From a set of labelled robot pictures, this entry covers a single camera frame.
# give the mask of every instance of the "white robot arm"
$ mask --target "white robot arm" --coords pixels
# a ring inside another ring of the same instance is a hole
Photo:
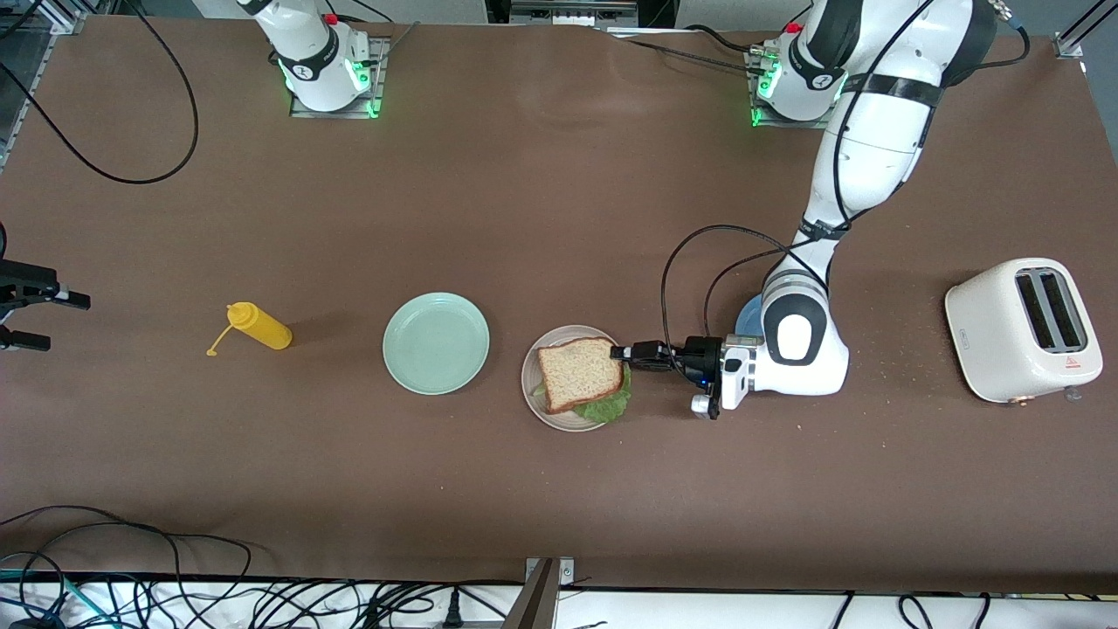
[[[826,285],[835,246],[911,174],[942,90],[982,63],[999,17],[1010,17],[999,0],[818,0],[802,30],[756,47],[770,72],[755,97],[771,112],[803,122],[835,105],[799,229],[747,304],[751,332],[683,349],[637,344],[615,358],[645,369],[666,359],[704,389],[692,411],[709,419],[754,391],[837,392],[850,351]]]
[[[237,0],[260,25],[283,69],[287,88],[309,108],[338,111],[370,89],[362,61],[369,37],[323,17],[314,0]]]

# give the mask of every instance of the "light green plate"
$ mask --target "light green plate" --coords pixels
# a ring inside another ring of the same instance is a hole
[[[385,331],[385,365],[408,391],[442,395],[462,389],[489,356],[489,326],[470,299],[421,294],[392,314]]]

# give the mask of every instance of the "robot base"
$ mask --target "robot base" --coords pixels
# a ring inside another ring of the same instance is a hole
[[[369,37],[369,61],[367,68],[356,70],[358,78],[369,82],[369,88],[358,95],[349,105],[332,112],[314,111],[291,94],[292,117],[326,117],[341,120],[367,120],[380,116],[380,102],[385,95],[385,74],[388,70],[388,50],[391,39],[388,37]]]
[[[758,55],[746,54],[746,65],[749,67],[761,67],[761,57]],[[826,128],[827,124],[831,122],[831,115],[834,113],[835,107],[832,104],[827,113],[823,114],[822,117],[808,121],[789,120],[783,115],[776,113],[773,106],[766,101],[757,97],[757,90],[760,88],[761,77],[756,74],[749,75],[749,112],[754,126],[785,126],[789,128]]]

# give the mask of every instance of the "white plate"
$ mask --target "white plate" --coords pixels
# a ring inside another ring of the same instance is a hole
[[[532,349],[528,351],[528,356],[524,358],[524,366],[520,370],[520,387],[524,391],[524,402],[528,402],[528,408],[536,413],[537,418],[553,429],[566,432],[586,432],[606,425],[591,422],[575,411],[567,411],[566,413],[555,416],[548,414],[548,402],[544,397],[532,395],[539,389],[540,383],[543,382],[543,372],[540,371],[540,360],[536,355],[536,351],[541,347],[562,345],[580,339],[595,337],[608,339],[609,343],[615,345],[617,343],[606,333],[589,326],[563,326],[540,337],[540,341],[532,345]]]

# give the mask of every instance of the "bread slice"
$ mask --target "bread slice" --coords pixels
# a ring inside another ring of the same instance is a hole
[[[609,358],[613,346],[612,341],[595,337],[536,351],[543,372],[549,414],[563,413],[620,391],[625,373],[620,362]]]

